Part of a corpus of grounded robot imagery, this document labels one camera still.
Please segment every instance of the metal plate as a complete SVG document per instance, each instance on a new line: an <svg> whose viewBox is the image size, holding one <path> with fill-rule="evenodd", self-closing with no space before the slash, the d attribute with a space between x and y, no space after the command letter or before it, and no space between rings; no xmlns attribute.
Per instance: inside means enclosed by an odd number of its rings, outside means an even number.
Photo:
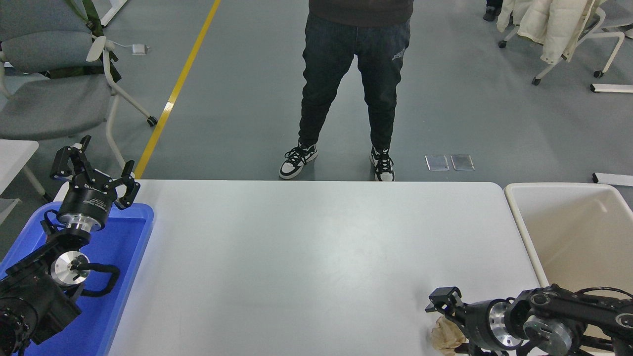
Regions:
<svg viewBox="0 0 633 356"><path fill-rule="evenodd" d="M448 161L444 155L427 155L427 166L429 170L449 170Z"/></svg>
<svg viewBox="0 0 633 356"><path fill-rule="evenodd" d="M470 155L451 155L451 161L455 170L475 170Z"/></svg>

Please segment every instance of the crumpled paper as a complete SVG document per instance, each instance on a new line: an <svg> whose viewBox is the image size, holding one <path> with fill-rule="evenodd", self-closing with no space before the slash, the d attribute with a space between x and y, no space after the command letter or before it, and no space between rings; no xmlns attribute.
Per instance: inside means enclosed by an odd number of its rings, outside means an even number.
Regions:
<svg viewBox="0 0 633 356"><path fill-rule="evenodd" d="M455 356L455 348L466 342L466 336L453 322L441 316L431 330L433 348L444 356Z"/></svg>

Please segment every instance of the white jacket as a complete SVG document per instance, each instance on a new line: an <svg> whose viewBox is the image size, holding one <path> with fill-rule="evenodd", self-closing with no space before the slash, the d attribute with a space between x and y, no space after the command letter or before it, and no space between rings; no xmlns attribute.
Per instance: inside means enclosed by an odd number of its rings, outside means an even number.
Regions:
<svg viewBox="0 0 633 356"><path fill-rule="evenodd" d="M593 13L603 1L509 0L507 6L504 1L497 28L505 30L506 17L510 17L509 12L514 12L514 21L520 24L518 34L543 45L543 61L552 64L561 56L569 61L587 22L587 14Z"/></svg>

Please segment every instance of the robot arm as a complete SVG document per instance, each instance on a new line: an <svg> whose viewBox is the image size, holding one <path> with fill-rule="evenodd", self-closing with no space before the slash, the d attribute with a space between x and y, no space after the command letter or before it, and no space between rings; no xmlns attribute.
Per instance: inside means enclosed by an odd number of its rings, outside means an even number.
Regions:
<svg viewBox="0 0 633 356"><path fill-rule="evenodd" d="M131 176L133 161L116 180L93 169L85 156L89 141L85 136L79 145L57 152L51 178L70 182L70 188L60 210L44 214L46 243L7 269L0 280L0 355L23 355L30 341L48 340L81 314L75 303L79 296L103 296L116 284L116 266L91 263L79 250L90 243L91 232L105 227L113 203L119 209L132 204L140 184ZM120 185L127 190L118 197ZM63 225L51 222L51 212ZM84 289L90 271L110 274L101 291Z"/></svg>
<svg viewBox="0 0 633 356"><path fill-rule="evenodd" d="M538 347L552 356L587 355L581 346L633 355L633 300L576 293L556 284L521 292L516 298L463 303L457 287L437 288L426 312L440 312L455 323L471 343L486 350ZM602 329L611 340L584 335L587 325Z"/></svg>

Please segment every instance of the black hoodie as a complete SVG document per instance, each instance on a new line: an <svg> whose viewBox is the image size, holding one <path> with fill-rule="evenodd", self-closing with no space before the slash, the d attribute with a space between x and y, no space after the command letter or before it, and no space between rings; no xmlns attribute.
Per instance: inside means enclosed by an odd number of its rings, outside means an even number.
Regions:
<svg viewBox="0 0 633 356"><path fill-rule="evenodd" d="M313 15L360 27L397 25L413 13L413 0L310 0L309 4Z"/></svg>

